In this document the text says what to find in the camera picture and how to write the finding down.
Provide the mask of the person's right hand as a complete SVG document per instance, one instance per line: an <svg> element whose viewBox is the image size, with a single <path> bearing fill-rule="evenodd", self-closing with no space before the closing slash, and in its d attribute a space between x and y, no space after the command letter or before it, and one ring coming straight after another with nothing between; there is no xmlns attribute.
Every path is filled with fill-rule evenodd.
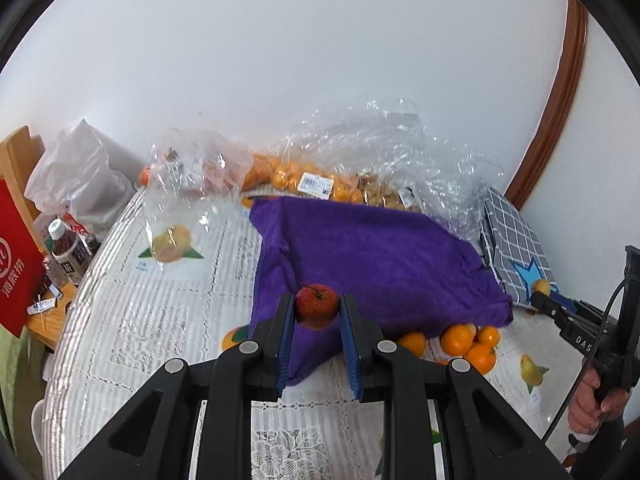
<svg viewBox="0 0 640 480"><path fill-rule="evenodd" d="M602 422L612 422L623 415L630 393L613 389L602 401L597 401L594 393L600 385L598 372L588 365L568 407L568 426L574 434L594 434Z"/></svg>

